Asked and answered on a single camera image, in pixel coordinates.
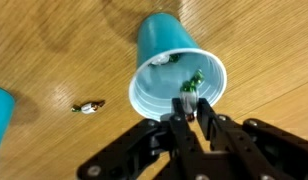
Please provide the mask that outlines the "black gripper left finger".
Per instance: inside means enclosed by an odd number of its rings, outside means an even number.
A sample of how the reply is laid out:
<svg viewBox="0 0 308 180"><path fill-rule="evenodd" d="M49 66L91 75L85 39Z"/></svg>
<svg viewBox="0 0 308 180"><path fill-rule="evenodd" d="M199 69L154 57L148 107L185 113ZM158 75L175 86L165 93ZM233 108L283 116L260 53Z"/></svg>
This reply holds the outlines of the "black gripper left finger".
<svg viewBox="0 0 308 180"><path fill-rule="evenodd" d="M173 134L171 167L178 180L208 180L203 165L205 154L198 143L196 134L190 129L181 101L172 99L170 128Z"/></svg>

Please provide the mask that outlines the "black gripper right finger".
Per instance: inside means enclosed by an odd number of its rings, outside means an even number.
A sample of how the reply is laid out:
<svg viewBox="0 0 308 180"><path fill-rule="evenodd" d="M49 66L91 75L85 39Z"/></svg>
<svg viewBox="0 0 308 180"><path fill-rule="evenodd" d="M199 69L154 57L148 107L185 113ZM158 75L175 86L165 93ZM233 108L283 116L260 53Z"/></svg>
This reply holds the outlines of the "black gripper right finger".
<svg viewBox="0 0 308 180"><path fill-rule="evenodd" d="M269 162L242 127L228 116L217 115L206 99L200 98L197 120L212 151L224 152L238 180L263 180L271 177Z"/></svg>

